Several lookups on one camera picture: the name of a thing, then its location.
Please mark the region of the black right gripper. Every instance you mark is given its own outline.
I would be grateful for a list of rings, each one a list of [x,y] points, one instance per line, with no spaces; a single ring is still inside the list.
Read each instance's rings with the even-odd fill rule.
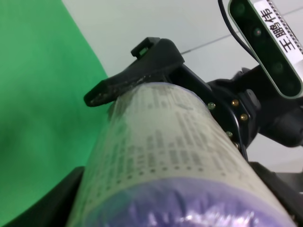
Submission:
[[[205,83],[182,65],[168,78],[204,101],[245,159],[258,133],[286,147],[303,144],[303,99],[278,94],[260,66]]]

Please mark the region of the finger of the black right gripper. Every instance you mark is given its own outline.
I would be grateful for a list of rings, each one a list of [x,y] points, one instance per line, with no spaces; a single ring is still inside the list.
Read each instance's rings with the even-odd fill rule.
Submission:
[[[132,49],[131,54],[136,58],[131,65],[100,81],[84,96],[87,106],[110,103],[143,83],[164,81],[168,74],[184,63],[176,45],[166,38],[147,37]]]

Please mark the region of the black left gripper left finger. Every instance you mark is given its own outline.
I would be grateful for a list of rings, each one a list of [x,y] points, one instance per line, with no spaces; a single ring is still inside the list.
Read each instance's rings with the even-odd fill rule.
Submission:
[[[33,206],[5,224],[6,227],[64,227],[67,224],[85,167],[73,169]]]

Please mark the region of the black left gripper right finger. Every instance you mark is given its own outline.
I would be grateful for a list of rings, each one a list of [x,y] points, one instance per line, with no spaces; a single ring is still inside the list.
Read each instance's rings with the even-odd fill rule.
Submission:
[[[275,195],[297,226],[303,225],[303,173],[275,173],[258,162],[251,168]]]

